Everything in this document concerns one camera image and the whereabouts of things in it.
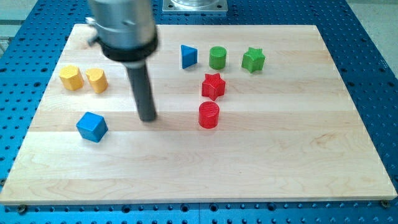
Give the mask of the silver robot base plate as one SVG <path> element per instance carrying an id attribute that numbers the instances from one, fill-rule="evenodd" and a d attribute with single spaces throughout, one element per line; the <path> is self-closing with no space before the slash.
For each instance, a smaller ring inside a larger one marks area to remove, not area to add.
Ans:
<path id="1" fill-rule="evenodd" d="M 163 12 L 227 12 L 227 0 L 163 0 Z"/>

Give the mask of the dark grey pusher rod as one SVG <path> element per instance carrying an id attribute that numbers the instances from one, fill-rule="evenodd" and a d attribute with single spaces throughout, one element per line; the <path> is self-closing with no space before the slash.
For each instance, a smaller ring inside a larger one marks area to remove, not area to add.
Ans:
<path id="1" fill-rule="evenodd" d="M 157 118 L 152 88 L 145 60 L 124 64 L 129 78 L 132 93 L 139 114 L 143 122 L 151 122 Z"/>

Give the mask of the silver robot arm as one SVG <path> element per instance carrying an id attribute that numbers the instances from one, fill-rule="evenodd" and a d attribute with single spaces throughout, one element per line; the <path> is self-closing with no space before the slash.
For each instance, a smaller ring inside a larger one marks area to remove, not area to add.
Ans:
<path id="1" fill-rule="evenodd" d="M 152 5 L 145 0 L 89 0 L 92 17 L 86 23 L 96 34 L 89 45 L 99 44 L 110 60 L 122 63 L 129 78 L 141 121 L 156 119 L 146 58 L 158 46 Z"/>

